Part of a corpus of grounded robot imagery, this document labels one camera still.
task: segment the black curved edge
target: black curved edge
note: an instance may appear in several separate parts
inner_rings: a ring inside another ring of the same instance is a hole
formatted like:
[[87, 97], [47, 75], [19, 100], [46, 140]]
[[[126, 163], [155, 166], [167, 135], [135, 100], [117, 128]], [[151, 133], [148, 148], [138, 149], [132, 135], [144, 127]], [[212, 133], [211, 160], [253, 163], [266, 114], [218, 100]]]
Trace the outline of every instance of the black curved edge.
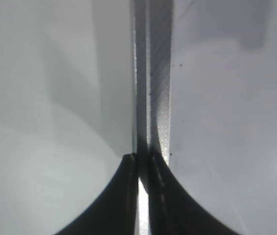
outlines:
[[148, 177], [152, 235], [237, 235], [188, 195], [157, 151], [149, 156]]
[[124, 155], [99, 197], [56, 235], [133, 235], [138, 195], [137, 166], [136, 154]]

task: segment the white wall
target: white wall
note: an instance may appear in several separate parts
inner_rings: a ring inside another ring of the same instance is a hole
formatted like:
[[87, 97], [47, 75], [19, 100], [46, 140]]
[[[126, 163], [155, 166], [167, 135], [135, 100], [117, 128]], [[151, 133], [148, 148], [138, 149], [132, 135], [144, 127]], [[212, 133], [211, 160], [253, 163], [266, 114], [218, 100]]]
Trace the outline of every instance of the white wall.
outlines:
[[170, 167], [245, 235], [277, 234], [277, 0], [176, 0]]
[[0, 0], [0, 235], [50, 235], [132, 151], [128, 0]]

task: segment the metal strip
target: metal strip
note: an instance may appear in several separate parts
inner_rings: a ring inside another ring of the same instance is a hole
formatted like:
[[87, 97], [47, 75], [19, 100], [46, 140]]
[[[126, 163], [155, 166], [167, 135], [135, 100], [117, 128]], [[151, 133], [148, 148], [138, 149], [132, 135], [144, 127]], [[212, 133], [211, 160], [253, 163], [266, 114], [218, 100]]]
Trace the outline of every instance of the metal strip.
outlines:
[[133, 0], [136, 134], [139, 156], [136, 234], [149, 235], [147, 156], [150, 145], [169, 161], [173, 0]]

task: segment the glossy white panel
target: glossy white panel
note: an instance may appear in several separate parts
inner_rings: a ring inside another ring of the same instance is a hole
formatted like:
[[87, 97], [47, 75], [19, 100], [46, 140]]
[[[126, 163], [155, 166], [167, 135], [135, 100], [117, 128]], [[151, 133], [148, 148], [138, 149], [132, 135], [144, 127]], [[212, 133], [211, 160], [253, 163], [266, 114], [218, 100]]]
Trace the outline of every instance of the glossy white panel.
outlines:
[[170, 167], [244, 235], [277, 234], [277, 0], [176, 0]]
[[0, 0], [0, 235], [50, 235], [132, 152], [128, 0]]

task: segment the bright light spot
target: bright light spot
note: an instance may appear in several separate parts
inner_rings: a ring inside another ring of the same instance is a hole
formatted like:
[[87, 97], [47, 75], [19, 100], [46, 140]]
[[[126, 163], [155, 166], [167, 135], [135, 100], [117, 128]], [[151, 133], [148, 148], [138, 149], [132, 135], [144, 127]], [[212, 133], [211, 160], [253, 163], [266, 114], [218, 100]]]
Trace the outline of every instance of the bright light spot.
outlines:
[[148, 194], [144, 189], [142, 181], [138, 180], [138, 219], [139, 219], [139, 234], [148, 235]]

